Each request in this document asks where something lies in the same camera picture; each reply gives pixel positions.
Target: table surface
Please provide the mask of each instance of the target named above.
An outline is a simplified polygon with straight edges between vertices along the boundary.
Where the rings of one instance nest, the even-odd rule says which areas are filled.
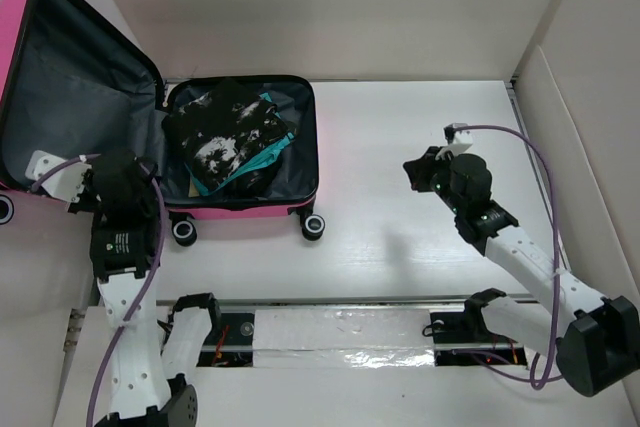
[[[425,299],[523,287],[458,236],[453,215],[412,192],[403,162],[445,143],[452,122],[518,129],[502,82],[326,82],[316,94],[318,242],[295,215],[197,222],[198,241],[165,246],[158,299],[212,291],[227,300]],[[550,250],[547,212],[521,141],[474,132],[493,173],[494,198]]]
[[[84,425],[109,341],[104,309],[90,308],[54,427]],[[507,367],[524,376],[522,367]],[[96,419],[108,410],[105,379]],[[198,368],[198,426],[580,425],[635,427],[621,383],[587,399],[566,383],[534,392],[478,367]]]

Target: pink suitcase shell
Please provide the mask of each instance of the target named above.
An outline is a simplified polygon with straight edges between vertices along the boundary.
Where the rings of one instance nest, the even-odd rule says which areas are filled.
[[[191,219],[271,217],[296,212],[304,236],[320,238],[313,214],[318,188],[315,98],[304,79],[288,75],[235,77],[268,93],[296,126],[282,167],[262,197],[224,193],[189,198],[189,174],[168,152],[161,122],[211,90],[222,78],[166,85],[153,62],[84,0],[0,0],[0,188],[26,192],[35,150],[59,157],[126,147],[158,163],[161,187],[181,245],[195,241]],[[83,210],[82,203],[71,211]],[[0,224],[13,204],[0,196]]]

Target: black and white wheel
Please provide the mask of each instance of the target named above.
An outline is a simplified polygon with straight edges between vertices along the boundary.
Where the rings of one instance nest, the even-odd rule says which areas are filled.
[[[173,223],[173,238],[176,239],[178,245],[189,247],[198,239],[196,227],[190,220],[180,220]]]
[[[324,233],[324,219],[316,214],[311,214],[302,223],[302,235],[307,240],[318,240]]]
[[[6,195],[0,194],[0,225],[8,224],[13,218],[13,202]]]

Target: purple cable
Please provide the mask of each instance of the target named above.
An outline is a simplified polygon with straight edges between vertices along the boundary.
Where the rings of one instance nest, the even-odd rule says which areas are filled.
[[[506,377],[507,379],[510,379],[510,380],[515,380],[516,382],[524,382],[527,384],[531,383],[529,379],[523,379],[522,377],[518,377],[517,375],[511,375],[511,374],[507,374],[506,372],[502,372],[501,370],[496,369],[492,365],[482,362],[482,360],[480,360],[480,357],[478,357],[478,356],[491,357],[492,359],[499,360],[500,362],[503,362],[506,365],[513,365],[511,362],[509,362],[507,359],[505,359],[501,355],[494,354],[493,352],[484,352],[482,350],[471,350],[471,349],[455,350],[454,352],[459,354],[470,354],[471,357],[473,357],[473,360],[475,360],[477,363],[479,363],[483,367],[486,367],[490,371],[495,372],[498,375],[501,375],[502,377]],[[532,363],[531,370],[535,371],[535,367],[536,367],[536,363]],[[549,380],[547,380],[547,383],[557,382],[558,380],[562,380],[561,375],[558,375],[557,377],[551,377]]]
[[[63,162],[62,164],[48,171],[46,174],[40,177],[36,182],[34,182],[30,190],[32,192],[36,192],[42,186],[43,182],[49,179],[52,175],[55,175],[58,172],[60,172],[62,169],[65,169],[70,165],[77,164],[78,162],[84,162],[84,160],[95,159],[99,155],[100,154],[86,155],[84,156],[84,159],[82,157],[76,157]],[[145,173],[147,174],[150,173],[149,170],[143,165],[140,165],[140,167],[142,168],[143,171],[145,171]],[[158,235],[158,245],[156,249],[156,255],[153,257],[151,268],[149,269],[149,273],[147,274],[147,278],[145,279],[144,284],[142,284],[142,287],[140,288],[140,292],[138,292],[138,295],[136,295],[136,297],[133,299],[133,302],[131,303],[129,310],[127,310],[127,312],[124,314],[124,317],[122,318],[123,322],[128,322],[129,320],[131,320],[131,317],[133,317],[133,314],[135,313],[136,309],[140,305],[140,302],[142,301],[145,294],[149,290],[149,287],[151,286],[151,282],[153,281],[153,278],[156,275],[156,271],[158,270],[158,267],[160,267],[160,257],[162,255],[162,248],[164,247],[164,238],[167,230],[168,221],[167,221],[167,213],[164,209],[164,199],[162,197],[162,192],[160,191],[160,186],[158,185],[158,182],[156,181],[156,179],[151,179],[151,185],[153,186],[153,190],[155,190],[156,198],[159,204],[158,206],[160,208],[160,233]],[[113,355],[113,352],[116,349],[116,345],[118,345],[118,341],[120,340],[120,337],[122,337],[123,332],[124,332],[124,326],[118,327],[116,329],[115,333],[113,334],[113,337],[111,338],[111,341],[109,342],[109,346],[107,347],[107,350],[104,353],[102,362],[100,362],[100,366],[98,367],[98,373],[96,374],[96,378],[93,382],[93,387],[91,388],[91,396],[89,397],[89,406],[87,407],[87,419],[86,419],[87,427],[93,427],[93,417],[95,415],[96,404],[98,402],[98,393],[100,392],[100,384],[102,383],[102,379],[107,370],[107,366],[109,365],[109,360],[111,359],[111,356]]]
[[[553,236],[553,272],[554,274],[560,268],[560,240],[559,240],[559,229],[558,229],[558,219],[556,218],[556,196],[554,191],[553,184],[553,176],[551,174],[551,169],[547,165],[544,157],[540,150],[531,142],[527,137],[522,135],[520,132],[510,129],[508,127],[502,127],[500,125],[467,125],[460,126],[454,128],[454,132],[459,132],[463,130],[498,130],[500,132],[507,132],[508,134],[514,135],[522,140],[527,146],[533,150],[538,159],[540,159],[540,163],[544,168],[547,179],[549,181],[549,201],[551,203],[551,235]],[[549,349],[547,351],[547,363],[544,367],[544,371],[542,373],[542,378],[536,379],[536,367],[538,365],[538,361],[540,360],[540,354],[536,353],[531,363],[531,372],[529,373],[529,383],[534,390],[542,390],[544,386],[551,382],[550,375],[551,369],[553,368],[553,359],[556,356],[556,337],[558,336],[558,317],[560,315],[560,278],[557,275],[553,277],[553,303],[551,307],[551,329],[549,334]],[[493,369],[495,372],[499,374],[504,374],[499,370]]]

